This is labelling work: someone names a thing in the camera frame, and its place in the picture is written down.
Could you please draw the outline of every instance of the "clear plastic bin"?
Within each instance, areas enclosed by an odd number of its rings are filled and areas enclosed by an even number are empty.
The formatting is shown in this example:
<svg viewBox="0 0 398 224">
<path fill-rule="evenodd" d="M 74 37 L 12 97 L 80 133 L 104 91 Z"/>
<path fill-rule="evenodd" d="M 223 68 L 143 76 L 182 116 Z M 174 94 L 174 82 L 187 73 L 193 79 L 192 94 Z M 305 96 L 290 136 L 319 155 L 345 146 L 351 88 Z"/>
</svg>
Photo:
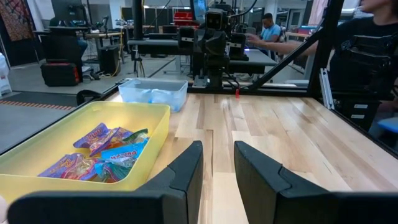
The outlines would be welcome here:
<svg viewBox="0 0 398 224">
<path fill-rule="evenodd" d="M 8 204 L 43 190 L 135 190 L 144 184 L 169 133 L 170 107 L 141 103 L 94 102 L 73 112 L 38 135 L 0 156 L 0 195 Z M 73 143 L 104 123 L 109 128 L 131 131 L 147 128 L 150 139 L 129 175 L 116 183 L 38 177 L 65 154 L 76 149 Z"/>
<path fill-rule="evenodd" d="M 123 102 L 161 103 L 179 112 L 187 99 L 188 82 L 184 80 L 159 80 L 133 78 L 119 86 Z"/>
</svg>

